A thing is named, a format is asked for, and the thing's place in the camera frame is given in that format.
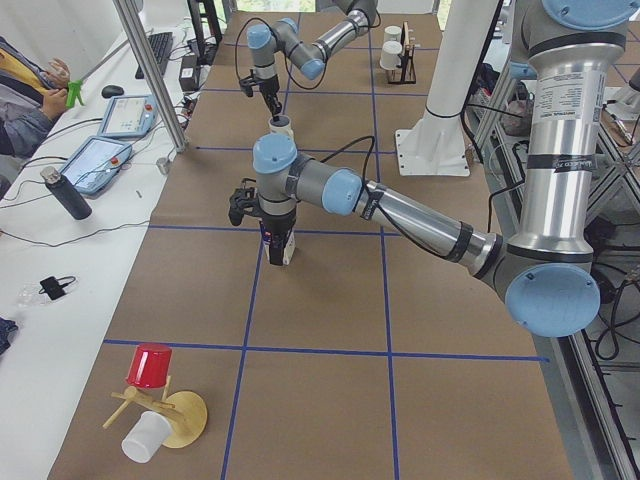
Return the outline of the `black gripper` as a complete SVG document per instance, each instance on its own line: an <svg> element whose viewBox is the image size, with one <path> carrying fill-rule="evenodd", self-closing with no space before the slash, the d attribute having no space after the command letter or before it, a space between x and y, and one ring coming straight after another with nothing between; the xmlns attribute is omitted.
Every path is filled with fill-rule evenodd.
<svg viewBox="0 0 640 480"><path fill-rule="evenodd" d="M268 79L262 79L259 86L260 92L266 102L273 118L278 118L282 113L282 104L278 99L279 78L274 75Z"/></svg>
<svg viewBox="0 0 640 480"><path fill-rule="evenodd" d="M262 241L268 247L268 257L271 265L284 265L284 248L289 241L295 222L295 212L289 212L284 215L262 215L260 220Z"/></svg>

